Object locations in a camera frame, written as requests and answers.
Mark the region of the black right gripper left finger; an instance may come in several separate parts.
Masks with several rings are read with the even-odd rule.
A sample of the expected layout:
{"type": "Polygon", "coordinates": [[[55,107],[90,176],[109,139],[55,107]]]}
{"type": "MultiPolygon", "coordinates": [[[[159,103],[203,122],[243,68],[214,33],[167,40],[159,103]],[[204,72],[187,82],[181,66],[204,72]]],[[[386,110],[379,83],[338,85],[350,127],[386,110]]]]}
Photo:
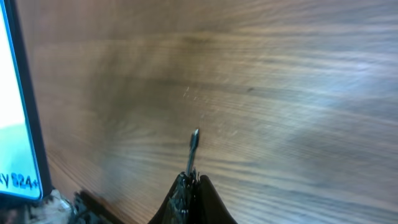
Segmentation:
{"type": "Polygon", "coordinates": [[[179,173],[160,208],[149,221],[149,224],[188,224],[192,215],[190,209],[195,202],[197,189],[197,172],[179,173]]]}

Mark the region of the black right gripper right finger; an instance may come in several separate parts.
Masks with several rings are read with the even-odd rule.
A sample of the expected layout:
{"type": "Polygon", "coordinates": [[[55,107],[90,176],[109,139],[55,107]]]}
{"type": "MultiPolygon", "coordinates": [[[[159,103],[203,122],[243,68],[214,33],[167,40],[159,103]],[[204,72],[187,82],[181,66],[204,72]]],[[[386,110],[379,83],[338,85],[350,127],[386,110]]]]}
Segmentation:
{"type": "Polygon", "coordinates": [[[207,175],[201,175],[196,185],[192,223],[237,224],[207,175]]]}

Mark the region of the blue Galaxy smartphone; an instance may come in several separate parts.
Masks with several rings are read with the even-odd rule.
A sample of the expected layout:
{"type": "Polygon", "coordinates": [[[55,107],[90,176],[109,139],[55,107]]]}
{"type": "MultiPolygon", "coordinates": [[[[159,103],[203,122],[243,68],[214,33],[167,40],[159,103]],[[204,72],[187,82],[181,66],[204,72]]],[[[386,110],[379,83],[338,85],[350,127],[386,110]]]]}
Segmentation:
{"type": "Polygon", "coordinates": [[[1,0],[1,194],[41,201],[51,191],[17,4],[1,0]]]}

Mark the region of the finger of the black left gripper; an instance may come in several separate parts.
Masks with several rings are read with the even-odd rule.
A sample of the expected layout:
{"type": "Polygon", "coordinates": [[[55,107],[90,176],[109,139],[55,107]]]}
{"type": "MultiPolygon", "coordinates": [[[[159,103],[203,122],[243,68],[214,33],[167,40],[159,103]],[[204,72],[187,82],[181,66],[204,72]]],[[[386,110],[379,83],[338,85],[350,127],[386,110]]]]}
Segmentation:
{"type": "Polygon", "coordinates": [[[70,224],[123,224],[89,191],[81,190],[74,196],[70,224]]]}

